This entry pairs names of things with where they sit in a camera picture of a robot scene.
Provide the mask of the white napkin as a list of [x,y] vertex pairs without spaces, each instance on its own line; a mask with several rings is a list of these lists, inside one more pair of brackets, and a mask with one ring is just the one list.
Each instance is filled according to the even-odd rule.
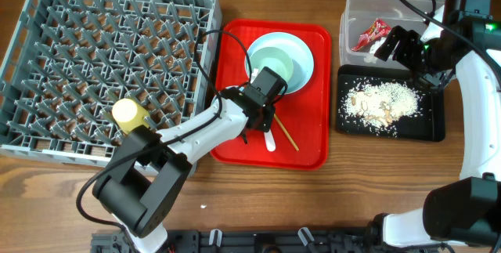
[[374,54],[384,44],[385,41],[386,38],[380,38],[371,45],[369,52],[364,57],[364,61],[366,63],[376,63],[379,60],[377,57],[374,56]]

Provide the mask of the red snack wrapper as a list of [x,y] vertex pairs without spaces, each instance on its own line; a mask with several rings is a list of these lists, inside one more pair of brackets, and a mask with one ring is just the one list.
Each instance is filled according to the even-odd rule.
[[359,40],[355,46],[351,48],[352,51],[358,52],[360,49],[368,45],[370,42],[374,42],[378,38],[386,37],[392,27],[389,26],[382,19],[375,19],[373,24],[359,35]]

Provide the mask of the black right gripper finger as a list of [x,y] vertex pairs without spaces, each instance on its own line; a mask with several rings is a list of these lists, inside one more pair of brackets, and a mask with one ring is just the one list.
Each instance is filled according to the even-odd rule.
[[399,29],[397,45],[392,59],[407,69],[415,70],[420,62],[420,35],[411,30]]
[[407,34],[408,31],[403,27],[393,27],[386,36],[385,41],[374,53],[374,56],[379,60],[387,61],[389,56],[398,48],[398,45],[405,40]]

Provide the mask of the rice and food scraps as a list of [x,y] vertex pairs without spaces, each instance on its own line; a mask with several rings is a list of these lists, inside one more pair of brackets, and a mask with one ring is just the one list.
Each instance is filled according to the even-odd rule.
[[342,127],[354,124],[356,128],[367,128],[376,136],[387,133],[391,137],[398,135],[398,122],[403,118],[415,118],[421,115],[422,95],[407,84],[396,81],[383,81],[372,85],[368,80],[356,79],[353,88],[341,97]]

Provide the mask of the yellow plastic cup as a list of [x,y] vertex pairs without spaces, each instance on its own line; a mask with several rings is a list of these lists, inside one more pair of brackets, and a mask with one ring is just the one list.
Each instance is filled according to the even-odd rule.
[[145,120],[146,117],[149,117],[148,111],[133,99],[119,99],[112,106],[111,112],[118,127],[125,135],[140,125],[149,127]]

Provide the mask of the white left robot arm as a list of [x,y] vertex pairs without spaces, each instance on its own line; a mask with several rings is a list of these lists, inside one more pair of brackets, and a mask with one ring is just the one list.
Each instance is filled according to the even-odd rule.
[[192,166],[220,144],[248,130],[267,132],[286,81],[269,68],[253,81],[221,90],[211,106],[174,128],[132,129],[92,188],[124,227],[131,247],[156,252],[168,238],[162,222]]

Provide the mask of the green bowl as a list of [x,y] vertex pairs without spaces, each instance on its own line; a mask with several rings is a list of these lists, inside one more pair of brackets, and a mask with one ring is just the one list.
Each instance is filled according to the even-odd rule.
[[265,67],[277,73],[285,82],[293,76],[294,64],[289,55],[276,47],[257,49],[250,55],[250,72],[260,72]]

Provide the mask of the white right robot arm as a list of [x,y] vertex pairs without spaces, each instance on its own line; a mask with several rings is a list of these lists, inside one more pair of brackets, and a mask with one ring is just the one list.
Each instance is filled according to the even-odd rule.
[[456,78],[463,101],[464,156],[460,179],[432,190],[422,208],[383,215],[384,245],[416,250],[465,244],[500,250],[500,23],[491,0],[445,0],[426,14],[423,34],[394,27],[375,52],[407,67],[416,81],[441,91]]

